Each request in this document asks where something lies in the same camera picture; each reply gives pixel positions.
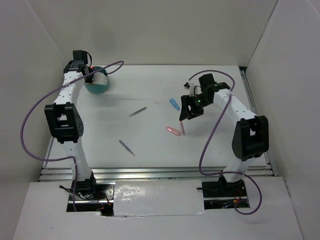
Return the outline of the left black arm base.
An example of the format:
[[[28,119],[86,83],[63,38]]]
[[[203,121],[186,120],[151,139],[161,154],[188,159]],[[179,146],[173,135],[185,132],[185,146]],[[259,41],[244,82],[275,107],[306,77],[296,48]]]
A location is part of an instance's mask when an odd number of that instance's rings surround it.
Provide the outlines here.
[[[114,215],[114,184],[98,184],[94,178],[72,182],[70,187],[59,186],[68,193],[66,211],[98,212],[102,216]]]

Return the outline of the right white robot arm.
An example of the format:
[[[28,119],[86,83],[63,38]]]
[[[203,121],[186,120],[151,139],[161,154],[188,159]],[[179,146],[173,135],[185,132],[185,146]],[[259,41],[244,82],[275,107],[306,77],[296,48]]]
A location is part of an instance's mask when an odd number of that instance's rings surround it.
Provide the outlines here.
[[[252,164],[254,159],[261,157],[269,150],[269,121],[264,116],[258,116],[249,110],[233,94],[235,85],[217,82],[214,70],[203,70],[198,73],[199,84],[187,81],[184,88],[189,91],[181,96],[179,120],[191,120],[204,114],[204,108],[216,104],[222,112],[213,129],[217,130],[223,116],[227,116],[234,125],[231,148],[234,159],[223,170],[224,180],[218,184],[218,190],[223,196],[230,196],[236,189],[235,183]]]

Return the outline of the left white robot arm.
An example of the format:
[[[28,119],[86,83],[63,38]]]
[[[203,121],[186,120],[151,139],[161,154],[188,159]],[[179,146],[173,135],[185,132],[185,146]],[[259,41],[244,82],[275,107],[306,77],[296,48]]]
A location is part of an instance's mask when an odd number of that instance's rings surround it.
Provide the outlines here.
[[[69,157],[72,171],[71,192],[84,200],[97,198],[99,187],[89,167],[82,145],[84,123],[76,108],[86,74],[92,72],[85,50],[74,50],[73,59],[63,69],[64,81],[57,98],[44,108],[50,133]]]

